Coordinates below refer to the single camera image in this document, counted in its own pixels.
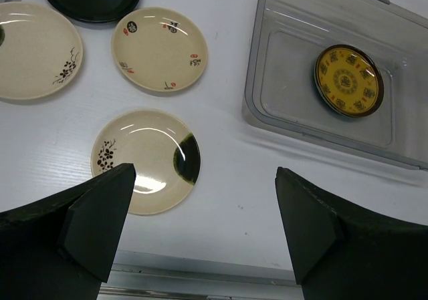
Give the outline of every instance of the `clear plastic container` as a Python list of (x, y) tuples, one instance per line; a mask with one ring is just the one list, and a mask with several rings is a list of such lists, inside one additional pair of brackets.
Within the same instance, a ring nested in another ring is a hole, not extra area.
[[(368, 54), (385, 84), (381, 107), (352, 119), (314, 82), (321, 52)], [(428, 168), (428, 20), (388, 0), (259, 0), (245, 87), (254, 126), (407, 168)]]

